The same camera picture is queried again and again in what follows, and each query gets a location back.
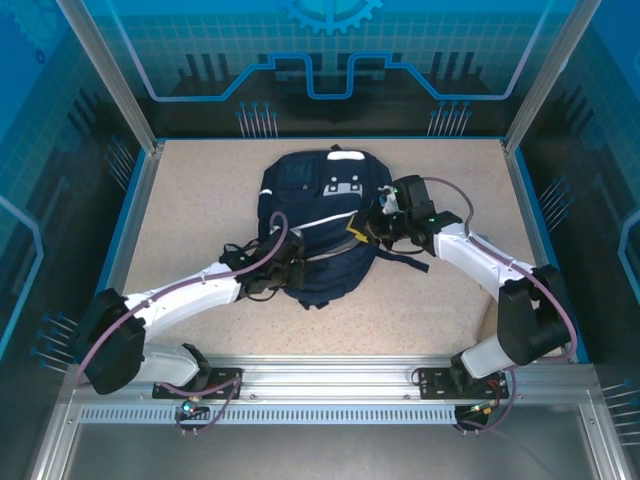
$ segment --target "gear graphic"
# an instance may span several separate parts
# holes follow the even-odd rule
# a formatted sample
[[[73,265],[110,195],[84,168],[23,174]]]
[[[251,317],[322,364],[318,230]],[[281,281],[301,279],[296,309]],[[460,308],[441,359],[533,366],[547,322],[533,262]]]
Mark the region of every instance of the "gear graphic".
[[[11,13],[29,41],[43,49],[58,30],[54,0],[0,0],[0,11]]]
[[[282,6],[301,28],[333,35],[336,30],[347,33],[349,27],[360,28],[360,21],[373,18],[371,12],[382,7],[382,0],[283,0]]]

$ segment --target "backpack strap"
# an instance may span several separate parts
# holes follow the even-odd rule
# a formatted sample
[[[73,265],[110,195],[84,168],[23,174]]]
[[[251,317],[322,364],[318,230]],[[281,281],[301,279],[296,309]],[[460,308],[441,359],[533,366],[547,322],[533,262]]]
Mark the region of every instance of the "backpack strap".
[[[311,304],[309,302],[305,302],[304,300],[298,300],[298,303],[302,305],[305,310],[311,310],[311,307],[316,307],[318,310],[320,310],[321,308],[324,308],[327,305],[329,305],[329,302]]]
[[[378,251],[376,252],[376,256],[384,260],[404,263],[405,265],[409,265],[410,267],[420,270],[421,272],[424,272],[424,273],[429,272],[428,264],[419,262],[415,258],[410,258],[410,257],[407,257],[406,255],[396,255],[394,253],[391,253],[379,248]]]

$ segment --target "beige carpet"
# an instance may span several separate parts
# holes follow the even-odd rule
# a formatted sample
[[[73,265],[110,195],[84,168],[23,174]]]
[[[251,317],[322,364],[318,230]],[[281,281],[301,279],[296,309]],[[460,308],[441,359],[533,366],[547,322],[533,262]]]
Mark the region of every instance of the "beige carpet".
[[[394,178],[421,174],[458,184],[476,207],[472,229],[532,262],[497,140],[168,141],[124,293],[195,273],[217,260],[225,242],[254,238],[263,170],[285,153],[334,143],[370,151]],[[466,216],[455,192],[429,190],[439,211]],[[419,258],[431,265],[426,275],[376,260],[356,291],[320,311],[279,293],[267,303],[243,300],[203,312],[158,340],[193,343],[208,354],[451,354],[474,344],[489,294],[455,267]]]

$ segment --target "blue enclosure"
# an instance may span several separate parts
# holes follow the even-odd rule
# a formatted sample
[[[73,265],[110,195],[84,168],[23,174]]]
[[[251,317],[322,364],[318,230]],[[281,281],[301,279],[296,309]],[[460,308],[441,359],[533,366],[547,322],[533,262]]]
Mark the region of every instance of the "blue enclosure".
[[[576,361],[604,387],[640,382],[640,3],[598,3],[1,2],[6,478],[30,475],[56,403],[56,318],[105,286],[163,139],[503,140]]]

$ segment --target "glass panel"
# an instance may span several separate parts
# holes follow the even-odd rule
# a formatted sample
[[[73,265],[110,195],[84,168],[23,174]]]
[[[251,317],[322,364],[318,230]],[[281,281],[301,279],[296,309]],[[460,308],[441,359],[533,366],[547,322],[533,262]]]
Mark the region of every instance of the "glass panel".
[[[602,2],[521,146],[604,386],[640,382],[638,15]]]
[[[24,478],[68,359],[43,316],[92,298],[140,146],[55,2],[0,8],[0,464]]]
[[[158,136],[503,135],[573,0],[90,0]]]

